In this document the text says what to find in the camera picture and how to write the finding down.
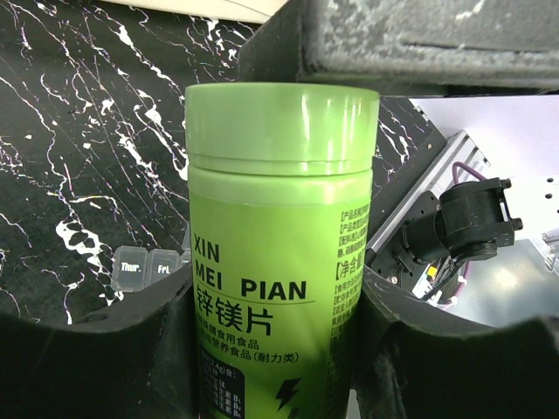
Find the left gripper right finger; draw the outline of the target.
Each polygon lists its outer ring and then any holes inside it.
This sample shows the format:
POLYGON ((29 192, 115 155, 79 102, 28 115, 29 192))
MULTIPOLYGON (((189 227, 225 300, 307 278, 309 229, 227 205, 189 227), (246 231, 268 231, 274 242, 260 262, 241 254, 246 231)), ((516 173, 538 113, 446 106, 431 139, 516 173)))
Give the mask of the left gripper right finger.
POLYGON ((365 269, 352 388, 363 418, 556 418, 558 319, 502 328, 365 269))

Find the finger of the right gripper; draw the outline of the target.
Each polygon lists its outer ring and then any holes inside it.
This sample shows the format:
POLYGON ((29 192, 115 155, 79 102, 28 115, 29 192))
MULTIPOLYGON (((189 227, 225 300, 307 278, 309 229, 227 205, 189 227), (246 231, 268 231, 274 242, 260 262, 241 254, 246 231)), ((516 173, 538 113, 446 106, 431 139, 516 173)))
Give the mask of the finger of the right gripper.
POLYGON ((554 93, 558 4, 289 1, 241 48, 238 77, 400 97, 554 93))

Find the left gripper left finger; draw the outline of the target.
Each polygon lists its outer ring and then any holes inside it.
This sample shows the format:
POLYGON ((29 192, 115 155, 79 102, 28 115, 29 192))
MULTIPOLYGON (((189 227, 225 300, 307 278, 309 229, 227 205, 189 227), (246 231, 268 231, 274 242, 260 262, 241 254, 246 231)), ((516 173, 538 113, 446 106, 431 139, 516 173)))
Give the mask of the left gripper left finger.
POLYGON ((192 418, 192 268, 70 326, 1 316, 3 418, 192 418))

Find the clear weekly pill organizer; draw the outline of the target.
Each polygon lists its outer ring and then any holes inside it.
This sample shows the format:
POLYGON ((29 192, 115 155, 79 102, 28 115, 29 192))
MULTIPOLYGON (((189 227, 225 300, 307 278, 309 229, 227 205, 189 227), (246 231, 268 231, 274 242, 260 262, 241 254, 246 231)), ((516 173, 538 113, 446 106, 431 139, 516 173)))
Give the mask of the clear weekly pill organizer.
POLYGON ((121 246, 114 253, 111 288, 138 292, 174 273, 181 264, 177 251, 121 246))

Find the green pill bottle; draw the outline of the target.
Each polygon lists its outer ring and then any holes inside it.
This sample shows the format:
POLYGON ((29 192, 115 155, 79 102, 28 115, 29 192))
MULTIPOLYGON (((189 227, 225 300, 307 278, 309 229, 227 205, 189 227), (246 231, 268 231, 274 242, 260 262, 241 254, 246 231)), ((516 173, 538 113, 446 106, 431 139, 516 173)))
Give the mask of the green pill bottle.
POLYGON ((186 89, 201 417, 346 415, 379 105, 346 86, 186 89))

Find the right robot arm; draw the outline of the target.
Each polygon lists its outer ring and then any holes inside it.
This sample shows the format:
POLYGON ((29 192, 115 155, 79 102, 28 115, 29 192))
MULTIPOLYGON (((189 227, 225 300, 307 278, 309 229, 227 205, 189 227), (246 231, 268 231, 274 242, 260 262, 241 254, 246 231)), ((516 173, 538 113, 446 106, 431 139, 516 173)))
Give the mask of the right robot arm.
MULTIPOLYGON (((555 1, 288 1, 242 47, 244 82, 368 88, 407 98, 536 95, 558 89, 555 1)), ((420 262, 484 260, 523 226, 507 180, 465 182, 405 223, 420 262)))

